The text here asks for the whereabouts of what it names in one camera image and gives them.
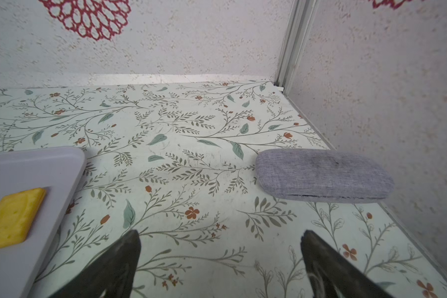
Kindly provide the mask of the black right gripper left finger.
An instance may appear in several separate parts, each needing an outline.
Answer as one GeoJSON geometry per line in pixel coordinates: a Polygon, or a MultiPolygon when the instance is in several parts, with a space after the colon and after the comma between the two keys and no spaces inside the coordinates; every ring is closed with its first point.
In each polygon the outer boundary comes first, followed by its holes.
{"type": "Polygon", "coordinates": [[[53,298],[129,298],[140,257],[136,230],[128,231],[53,298]]]}

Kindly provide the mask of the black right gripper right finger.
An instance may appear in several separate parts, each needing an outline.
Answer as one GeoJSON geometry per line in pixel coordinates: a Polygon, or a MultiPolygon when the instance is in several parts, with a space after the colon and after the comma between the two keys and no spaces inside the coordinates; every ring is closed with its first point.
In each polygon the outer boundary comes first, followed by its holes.
{"type": "Polygon", "coordinates": [[[306,230],[300,249],[315,298],[389,298],[383,288],[350,264],[315,232],[306,230]]]}

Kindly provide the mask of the yellow square cracker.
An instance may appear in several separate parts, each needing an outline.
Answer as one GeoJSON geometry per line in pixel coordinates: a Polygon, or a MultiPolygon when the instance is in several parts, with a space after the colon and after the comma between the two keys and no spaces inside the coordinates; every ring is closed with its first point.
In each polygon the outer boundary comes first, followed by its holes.
{"type": "Polygon", "coordinates": [[[0,201],[0,249],[24,242],[47,195],[35,188],[5,196],[0,201]]]}

